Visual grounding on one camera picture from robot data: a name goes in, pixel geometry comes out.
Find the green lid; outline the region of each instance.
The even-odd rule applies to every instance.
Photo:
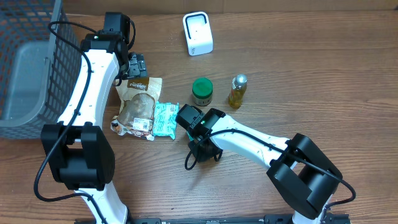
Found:
[[[198,78],[193,82],[192,93],[199,99],[209,98],[213,94],[213,84],[207,78]]]

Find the plastic crate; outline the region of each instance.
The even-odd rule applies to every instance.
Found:
[[[54,35],[50,21],[67,21],[62,1],[0,1],[0,137],[39,138],[72,95],[81,55]],[[58,34],[77,44],[71,25]]]

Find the teal package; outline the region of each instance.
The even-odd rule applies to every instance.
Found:
[[[173,140],[175,139],[175,129],[177,128],[175,118],[179,109],[179,103],[174,105],[156,102],[153,126],[154,136],[170,136]]]

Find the bottle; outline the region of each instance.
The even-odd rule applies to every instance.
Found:
[[[243,74],[232,80],[232,89],[228,98],[228,103],[232,108],[238,109],[242,105],[244,92],[248,88],[247,82],[248,78]]]

